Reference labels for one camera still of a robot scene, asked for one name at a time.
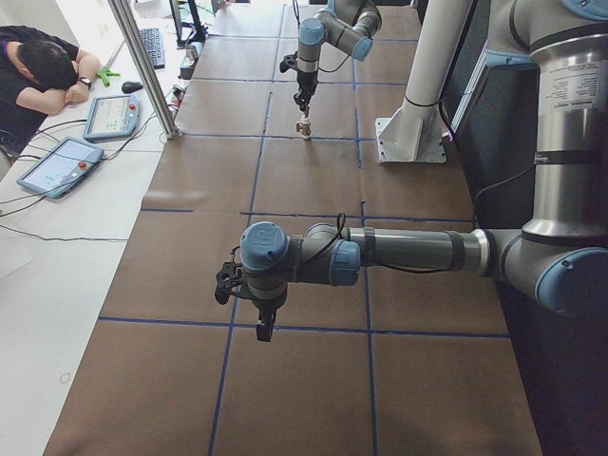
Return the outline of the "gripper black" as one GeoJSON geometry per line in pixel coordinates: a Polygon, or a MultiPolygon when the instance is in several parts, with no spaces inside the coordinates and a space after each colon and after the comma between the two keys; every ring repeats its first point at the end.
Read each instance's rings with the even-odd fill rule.
{"type": "Polygon", "coordinates": [[[286,294],[282,293],[272,298],[254,298],[254,306],[258,310],[256,324],[256,339],[271,340],[276,322],[276,312],[286,301],[286,294]]]}
{"type": "Polygon", "coordinates": [[[307,113],[309,109],[309,94],[316,90],[316,72],[297,72],[297,82],[299,90],[294,95],[294,102],[302,113],[307,113]]]}

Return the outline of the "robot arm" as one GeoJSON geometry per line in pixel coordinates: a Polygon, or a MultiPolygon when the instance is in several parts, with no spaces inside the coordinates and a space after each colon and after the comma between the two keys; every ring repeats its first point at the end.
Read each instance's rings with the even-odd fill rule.
{"type": "Polygon", "coordinates": [[[503,185],[522,186],[533,220],[515,229],[475,223],[477,201],[460,159],[442,142],[449,64],[425,64],[458,47],[474,8],[434,1],[424,25],[402,7],[351,9],[356,25],[387,19],[380,50],[407,66],[406,97],[398,102],[385,80],[357,76],[355,111],[370,121],[357,139],[263,145],[254,222],[217,286],[258,308],[259,340],[304,330],[294,321],[276,324],[289,291],[307,310],[324,312],[360,276],[370,277],[372,334],[484,336],[484,322],[498,311],[491,279],[558,320],[583,324],[607,314],[597,146],[528,153],[503,185]]]}
{"type": "Polygon", "coordinates": [[[313,17],[301,22],[297,51],[283,58],[279,70],[296,72],[298,91],[294,101],[305,115],[316,91],[322,46],[329,44],[363,62],[381,27],[381,13],[372,1],[329,1],[313,17]]]}

